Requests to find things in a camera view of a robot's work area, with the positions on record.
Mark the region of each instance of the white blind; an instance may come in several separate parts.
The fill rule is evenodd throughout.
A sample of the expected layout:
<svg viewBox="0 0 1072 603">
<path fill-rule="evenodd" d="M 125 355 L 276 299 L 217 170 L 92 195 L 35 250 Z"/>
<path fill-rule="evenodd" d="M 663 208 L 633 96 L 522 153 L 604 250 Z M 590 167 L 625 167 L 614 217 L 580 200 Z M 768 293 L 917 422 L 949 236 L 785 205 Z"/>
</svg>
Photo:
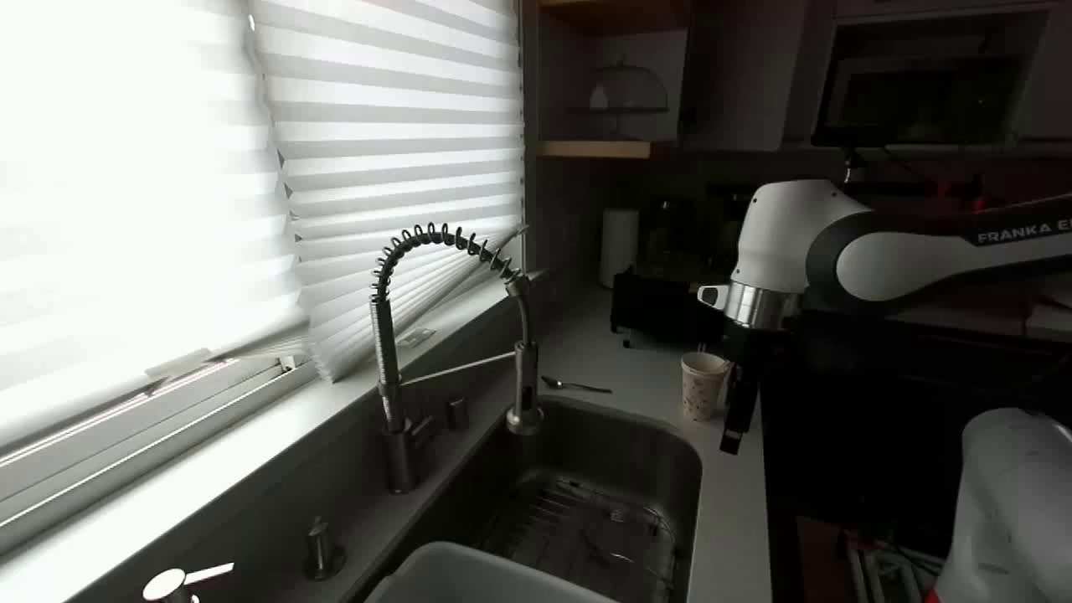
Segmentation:
<svg viewBox="0 0 1072 603">
<path fill-rule="evenodd" d="M 380 250 L 408 224 L 494 243 L 522 220 L 522 73 L 513 0 L 254 0 L 285 153 L 307 338 L 339 378 L 368 347 Z M 421 249 L 391 279 L 395 322 L 471 258 Z"/>
<path fill-rule="evenodd" d="M 0 452 L 301 322 L 239 0 L 0 6 Z"/>
</svg>

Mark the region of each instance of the pull-down faucet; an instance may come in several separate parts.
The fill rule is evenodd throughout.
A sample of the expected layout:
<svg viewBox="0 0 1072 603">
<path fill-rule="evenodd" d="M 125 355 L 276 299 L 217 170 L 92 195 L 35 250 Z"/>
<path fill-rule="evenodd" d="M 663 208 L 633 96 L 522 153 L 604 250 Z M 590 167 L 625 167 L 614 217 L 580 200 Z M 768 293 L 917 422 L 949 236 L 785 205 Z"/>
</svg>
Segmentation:
<svg viewBox="0 0 1072 603">
<path fill-rule="evenodd" d="M 390 300 L 390 284 L 391 272 L 408 253 L 413 249 L 421 243 L 445 243 L 459 249 L 465 253 L 477 253 L 480 260 L 490 260 L 500 279 L 506 282 L 510 299 L 517 300 L 519 313 L 519 343 L 513 352 L 477 358 L 465 365 L 452 365 L 441 371 L 402 378 L 399 371 L 399 355 L 395 355 L 395 322 L 391 322 L 391 300 Z M 381 418 L 384 418 L 384 449 L 390 449 L 390 489 L 406 494 L 418 483 L 418 464 L 417 464 L 417 427 L 402 410 L 402 390 L 417 382 L 432 382 L 441 374 L 468 371 L 480 365 L 494 363 L 517 363 L 517 399 L 513 410 L 506 412 L 506 429 L 513 435 L 532 435 L 540 433 L 542 410 L 537 404 L 537 343 L 532 343 L 532 324 L 529 324 L 529 279 L 522 272 L 513 272 L 510 260 L 494 253 L 486 243 L 477 243 L 477 236 L 465 238 L 461 229 L 450 232 L 450 224 L 417 224 L 406 229 L 402 238 L 391 238 L 391 243 L 380 258 L 375 272 L 375 288 L 372 288 L 372 329 L 375 329 L 375 363 L 380 363 L 380 401 L 381 401 Z"/>
</svg>

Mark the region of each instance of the windowsill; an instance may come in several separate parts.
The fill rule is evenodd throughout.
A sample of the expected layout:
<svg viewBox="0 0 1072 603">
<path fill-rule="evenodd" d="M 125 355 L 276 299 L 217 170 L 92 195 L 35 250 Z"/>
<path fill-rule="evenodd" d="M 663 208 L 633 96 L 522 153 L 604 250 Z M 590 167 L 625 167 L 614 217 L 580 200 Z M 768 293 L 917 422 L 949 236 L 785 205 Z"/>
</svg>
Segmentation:
<svg viewBox="0 0 1072 603">
<path fill-rule="evenodd" d="M 459 293 L 457 300 L 438 305 L 413 324 L 421 338 L 406 352 L 399 347 L 399 363 L 421 358 L 502 299 L 500 282 Z M 299 384 L 165 470 L 2 555 L 0 600 L 72 600 L 83 592 L 368 392 L 375 392 L 372 365 L 335 384 L 318 378 Z"/>
</svg>

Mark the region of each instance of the paper towel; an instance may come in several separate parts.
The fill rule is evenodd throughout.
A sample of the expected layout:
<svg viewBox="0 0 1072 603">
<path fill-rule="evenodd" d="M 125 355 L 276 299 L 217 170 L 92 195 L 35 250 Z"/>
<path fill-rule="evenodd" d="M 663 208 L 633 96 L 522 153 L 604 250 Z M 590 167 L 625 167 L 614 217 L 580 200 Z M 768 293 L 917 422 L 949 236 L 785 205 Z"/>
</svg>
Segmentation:
<svg viewBox="0 0 1072 603">
<path fill-rule="evenodd" d="M 639 211 L 633 208 L 604 211 L 604 253 L 599 253 L 604 288 L 614 288 L 614 274 L 625 272 L 636 260 L 636 229 L 639 229 Z"/>
</svg>

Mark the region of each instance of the stainless steel sink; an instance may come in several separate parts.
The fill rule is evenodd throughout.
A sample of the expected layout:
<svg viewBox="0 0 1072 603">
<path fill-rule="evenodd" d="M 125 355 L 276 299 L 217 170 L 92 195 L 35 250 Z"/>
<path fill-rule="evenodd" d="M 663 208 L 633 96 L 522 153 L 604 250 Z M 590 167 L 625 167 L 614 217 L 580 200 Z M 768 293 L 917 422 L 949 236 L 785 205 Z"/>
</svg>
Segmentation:
<svg viewBox="0 0 1072 603">
<path fill-rule="evenodd" d="M 497 429 L 359 591 L 413 548 L 465 543 L 622 603 L 685 603 L 699 460 L 675 433 L 542 399 L 540 435 Z"/>
</svg>

